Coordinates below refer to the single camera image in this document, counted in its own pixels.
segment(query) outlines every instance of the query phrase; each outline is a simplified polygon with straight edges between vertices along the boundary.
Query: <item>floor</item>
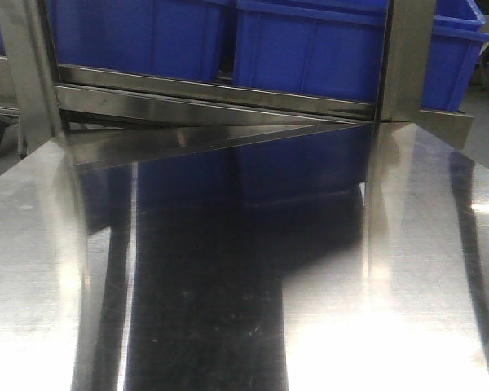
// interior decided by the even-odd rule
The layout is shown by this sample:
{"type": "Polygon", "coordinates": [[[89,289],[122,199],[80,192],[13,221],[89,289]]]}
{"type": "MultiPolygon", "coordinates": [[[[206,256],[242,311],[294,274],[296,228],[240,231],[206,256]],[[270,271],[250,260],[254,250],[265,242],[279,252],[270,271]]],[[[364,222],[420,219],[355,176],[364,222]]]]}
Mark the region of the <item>floor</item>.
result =
{"type": "MultiPolygon", "coordinates": [[[[474,116],[474,126],[464,153],[489,169],[489,94],[480,86],[471,86],[462,111],[474,116]]],[[[19,161],[15,130],[8,130],[0,148],[0,175],[19,161]]]]}

